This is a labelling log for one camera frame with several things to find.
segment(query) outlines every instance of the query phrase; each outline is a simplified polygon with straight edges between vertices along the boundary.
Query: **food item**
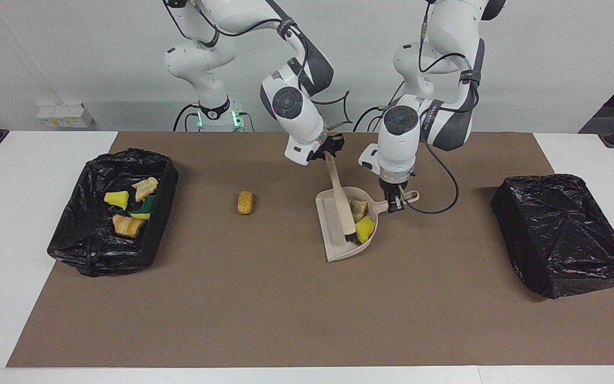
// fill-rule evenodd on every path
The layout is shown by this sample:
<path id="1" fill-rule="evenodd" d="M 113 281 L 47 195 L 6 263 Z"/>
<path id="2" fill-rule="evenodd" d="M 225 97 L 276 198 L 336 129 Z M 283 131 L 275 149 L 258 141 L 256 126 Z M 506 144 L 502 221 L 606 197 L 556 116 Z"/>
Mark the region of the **food item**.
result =
<path id="1" fill-rule="evenodd" d="M 238 195 L 238 212 L 250 214 L 253 211 L 253 194 L 248 190 L 242 190 Z"/>
<path id="2" fill-rule="evenodd" d="M 120 216 L 119 214 L 112 217 L 115 233 L 131 238 L 136 238 L 139 235 L 139 229 L 145 223 L 143 220 L 132 219 L 131 217 Z"/>
<path id="3" fill-rule="evenodd" d="M 363 244 L 371 238 L 373 230 L 376 229 L 376 223 L 367 216 L 356 223 L 355 228 L 357 229 L 357 239 Z"/>
<path id="4" fill-rule="evenodd" d="M 141 209 L 138 211 L 130 212 L 130 216 L 133 219 L 148 220 L 151 218 L 151 211 L 153 211 L 153 204 L 156 202 L 156 196 L 147 196 L 141 204 Z"/>
<path id="5" fill-rule="evenodd" d="M 127 209 L 127 201 L 129 201 L 130 195 L 126 190 L 120 192 L 107 192 L 103 197 L 103 201 L 113 206 L 119 206 L 122 209 Z"/>
<path id="6" fill-rule="evenodd" d="M 366 202 L 360 202 L 353 200 L 350 202 L 350 210 L 352 211 L 352 218 L 355 223 L 358 223 L 366 216 L 368 212 L 368 204 Z"/>
<path id="7" fill-rule="evenodd" d="M 153 192 L 158 189 L 158 180 L 156 178 L 147 178 L 146 180 L 141 180 L 136 184 L 133 184 L 132 187 L 136 189 L 136 201 L 141 202 L 144 197 L 148 195 L 152 195 Z"/>

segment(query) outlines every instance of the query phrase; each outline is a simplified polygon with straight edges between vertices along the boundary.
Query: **black plastic bag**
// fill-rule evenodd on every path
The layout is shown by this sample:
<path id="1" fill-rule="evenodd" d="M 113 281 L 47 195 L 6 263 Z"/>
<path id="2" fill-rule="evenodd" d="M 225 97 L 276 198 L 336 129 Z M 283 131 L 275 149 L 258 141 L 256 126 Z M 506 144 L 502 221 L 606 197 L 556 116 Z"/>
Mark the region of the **black plastic bag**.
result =
<path id="1" fill-rule="evenodd" d="M 177 170 L 166 156 L 139 149 L 98 156 L 85 165 L 49 244 L 48 253 L 87 276 L 134 273 L 156 257 L 177 188 Z M 112 217 L 129 216 L 141 203 L 132 188 L 149 177 L 158 179 L 151 218 L 137 238 L 115 233 Z M 106 192 L 129 192 L 126 210 L 104 202 Z"/>
<path id="2" fill-rule="evenodd" d="M 614 287 L 614 230 L 579 177 L 507 178 L 492 209 L 531 291 L 556 299 Z"/>

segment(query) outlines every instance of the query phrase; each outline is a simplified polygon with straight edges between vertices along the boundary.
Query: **white table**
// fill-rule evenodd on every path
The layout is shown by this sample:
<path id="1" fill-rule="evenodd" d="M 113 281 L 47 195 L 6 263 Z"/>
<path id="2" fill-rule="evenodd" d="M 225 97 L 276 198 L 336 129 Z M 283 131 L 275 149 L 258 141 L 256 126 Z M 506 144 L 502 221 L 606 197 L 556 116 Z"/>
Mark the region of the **white table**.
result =
<path id="1" fill-rule="evenodd" d="M 313 369 L 5 369 L 51 272 L 46 254 L 59 212 L 85 162 L 117 133 L 12 132 L 0 145 L 0 383 L 11 382 L 431 382 L 540 384 L 614 382 L 614 366 L 314 367 Z M 614 226 L 614 150 L 593 135 L 537 134 L 557 173 L 573 173 Z"/>

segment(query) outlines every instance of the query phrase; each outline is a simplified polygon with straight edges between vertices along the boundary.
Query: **brush handle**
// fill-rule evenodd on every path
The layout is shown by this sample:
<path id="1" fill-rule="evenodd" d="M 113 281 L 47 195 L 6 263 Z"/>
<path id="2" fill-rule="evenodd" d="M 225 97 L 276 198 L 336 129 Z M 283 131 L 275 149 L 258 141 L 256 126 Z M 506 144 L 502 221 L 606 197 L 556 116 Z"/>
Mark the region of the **brush handle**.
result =
<path id="1" fill-rule="evenodd" d="M 352 211 L 350 211 L 348 197 L 343 191 L 341 180 L 338 177 L 336 162 L 333 160 L 333 156 L 330 153 L 326 153 L 326 166 L 328 167 L 328 173 L 331 176 L 331 183 L 333 184 L 333 195 L 336 202 L 338 217 L 341 220 L 341 228 L 343 229 L 344 236 L 349 236 L 356 233 L 357 229 L 354 226 L 354 219 L 352 217 Z"/>

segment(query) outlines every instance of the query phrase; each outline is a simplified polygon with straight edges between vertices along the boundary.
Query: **brown mat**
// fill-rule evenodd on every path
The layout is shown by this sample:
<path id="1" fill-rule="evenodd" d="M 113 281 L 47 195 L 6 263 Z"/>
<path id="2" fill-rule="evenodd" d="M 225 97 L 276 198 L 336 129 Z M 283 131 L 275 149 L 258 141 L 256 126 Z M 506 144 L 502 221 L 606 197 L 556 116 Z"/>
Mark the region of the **brown mat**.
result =
<path id="1" fill-rule="evenodd" d="M 56 264 L 10 367 L 614 364 L 614 289 L 544 300 L 509 264 L 490 210 L 510 175 L 552 173 L 531 134 L 474 134 L 442 154 L 462 194 L 440 216 L 381 217 L 358 257 L 326 263 L 314 197 L 324 163 L 283 158 L 287 136 L 120 133 L 111 151 L 171 156 L 180 184 L 153 267 L 92 279 Z M 348 134 L 343 185 L 380 199 Z M 453 188 L 419 150 L 411 187 L 437 209 Z M 240 190 L 257 194 L 236 212 Z"/>

